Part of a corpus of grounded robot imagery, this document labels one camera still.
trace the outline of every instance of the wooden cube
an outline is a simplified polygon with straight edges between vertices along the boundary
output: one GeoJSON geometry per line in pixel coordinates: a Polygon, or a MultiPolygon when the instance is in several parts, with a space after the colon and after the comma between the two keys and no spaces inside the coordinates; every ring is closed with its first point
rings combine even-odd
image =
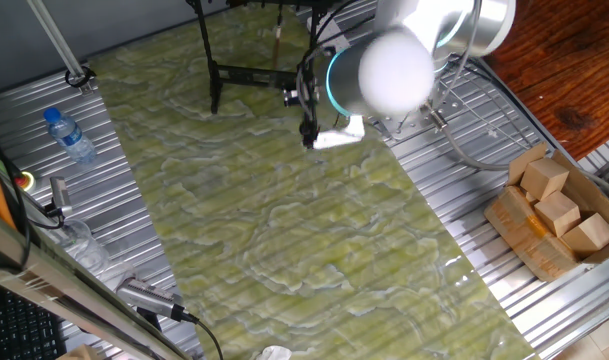
{"type": "Polygon", "coordinates": [[[579,207],[559,191],[535,204],[535,213],[557,237],[566,234],[582,221],[579,207]]]}
{"type": "Polygon", "coordinates": [[[596,213],[564,234],[562,240],[577,256],[587,258],[608,245],[609,224],[596,213]]]}
{"type": "Polygon", "coordinates": [[[520,186],[542,201],[555,191],[561,191],[568,177],[568,170],[555,161],[544,158],[526,166],[520,186]]]}
{"type": "Polygon", "coordinates": [[[535,206],[535,204],[537,204],[538,200],[535,196],[531,195],[530,192],[526,192],[526,194],[524,194],[524,196],[526,196],[526,201],[528,201],[528,204],[531,206],[535,206]]]}

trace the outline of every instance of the keyboard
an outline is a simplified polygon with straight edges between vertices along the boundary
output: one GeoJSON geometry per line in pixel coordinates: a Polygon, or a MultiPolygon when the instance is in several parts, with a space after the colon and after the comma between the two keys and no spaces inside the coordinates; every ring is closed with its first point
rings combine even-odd
{"type": "Polygon", "coordinates": [[[0,287],[0,359],[54,360],[66,352],[59,318],[0,287]]]}

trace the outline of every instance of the cardboard box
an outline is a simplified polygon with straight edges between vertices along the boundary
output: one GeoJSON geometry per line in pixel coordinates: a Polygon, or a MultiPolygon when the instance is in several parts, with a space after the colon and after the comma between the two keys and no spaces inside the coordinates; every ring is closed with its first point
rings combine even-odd
{"type": "MultiPolygon", "coordinates": [[[[506,187],[484,215],[517,256],[544,281],[552,281],[581,263],[599,264],[609,258],[609,244],[580,260],[562,239],[556,237],[535,214],[520,183],[527,165],[544,158],[546,144],[538,144],[509,165],[506,187]]],[[[569,171],[562,193],[579,207],[583,219],[599,213],[609,224],[609,200],[560,152],[552,159],[569,171]]]]}

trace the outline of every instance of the green marbled mat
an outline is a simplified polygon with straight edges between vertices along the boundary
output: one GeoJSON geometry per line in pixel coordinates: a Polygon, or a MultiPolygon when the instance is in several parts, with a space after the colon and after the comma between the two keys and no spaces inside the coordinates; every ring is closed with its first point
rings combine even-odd
{"type": "MultiPolygon", "coordinates": [[[[269,66],[276,15],[249,5],[209,17],[216,60],[269,66]]],[[[287,11],[280,68],[307,43],[287,11]]],[[[300,109],[278,90],[233,85],[211,115],[196,23],[91,64],[186,305],[227,360],[269,345],[295,360],[533,354],[373,131],[306,151],[300,109]]]]}

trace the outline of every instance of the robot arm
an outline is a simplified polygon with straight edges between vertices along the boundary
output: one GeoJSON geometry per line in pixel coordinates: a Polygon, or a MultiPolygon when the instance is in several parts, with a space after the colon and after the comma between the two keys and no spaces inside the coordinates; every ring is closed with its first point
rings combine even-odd
{"type": "MultiPolygon", "coordinates": [[[[484,56],[508,35],[515,0],[479,0],[475,21],[477,1],[379,0],[373,33],[335,54],[317,74],[320,101],[351,117],[351,128],[356,126],[354,118],[403,116],[419,110],[429,100],[450,54],[470,46],[470,55],[484,56]],[[474,28],[474,41],[469,44],[474,28]]],[[[359,141],[338,130],[319,137],[314,148],[359,141]]]]}

